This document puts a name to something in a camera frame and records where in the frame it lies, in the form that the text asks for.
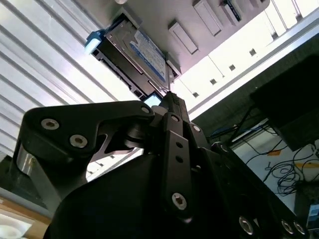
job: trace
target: white label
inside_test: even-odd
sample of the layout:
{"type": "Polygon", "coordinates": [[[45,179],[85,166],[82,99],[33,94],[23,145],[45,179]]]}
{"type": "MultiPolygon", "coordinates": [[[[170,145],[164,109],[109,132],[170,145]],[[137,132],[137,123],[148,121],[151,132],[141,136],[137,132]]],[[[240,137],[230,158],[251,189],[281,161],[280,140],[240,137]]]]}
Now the white label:
{"type": "Polygon", "coordinates": [[[147,36],[140,31],[135,33],[136,42],[131,41],[133,50],[145,61],[152,71],[165,82],[166,65],[163,53],[147,36]]]}

